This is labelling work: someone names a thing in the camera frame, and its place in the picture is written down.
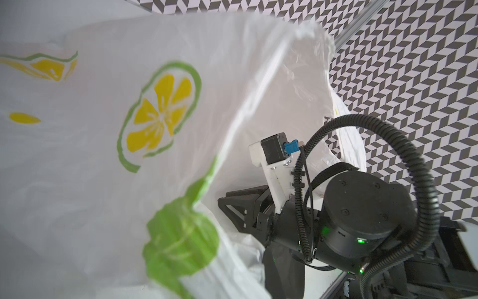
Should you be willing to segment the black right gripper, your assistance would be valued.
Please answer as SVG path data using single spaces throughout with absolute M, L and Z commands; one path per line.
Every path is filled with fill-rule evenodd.
M 283 245 L 292 251 L 293 259 L 305 263 L 293 200 L 286 201 L 281 213 L 275 213 L 270 189 L 264 185 L 229 191 L 218 199 L 218 207 L 239 232 L 251 234 L 264 247 Z

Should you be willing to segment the white lemon-print plastic bag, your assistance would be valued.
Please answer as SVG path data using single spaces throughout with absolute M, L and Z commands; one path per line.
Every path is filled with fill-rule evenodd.
M 348 113 L 320 25 L 253 13 L 99 22 L 1 43 L 1 297 L 267 299 L 217 199 L 249 146 Z

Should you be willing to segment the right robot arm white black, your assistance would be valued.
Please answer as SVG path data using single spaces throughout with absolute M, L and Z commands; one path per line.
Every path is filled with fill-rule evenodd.
M 312 255 L 320 271 L 342 270 L 344 276 L 326 292 L 329 299 L 358 299 L 363 272 L 372 260 L 404 242 L 417 214 L 401 184 L 386 183 L 347 163 L 333 165 L 312 181 L 326 183 L 319 210 L 304 213 L 313 236 Z M 276 213 L 270 188 L 230 191 L 218 202 L 240 231 L 266 247 L 266 287 L 276 298 L 297 299 L 304 293 L 305 258 L 297 232 L 295 201 Z M 441 218 L 439 234 L 426 250 L 377 275 L 375 299 L 465 299 L 478 293 L 478 270 L 459 233 L 461 226 Z

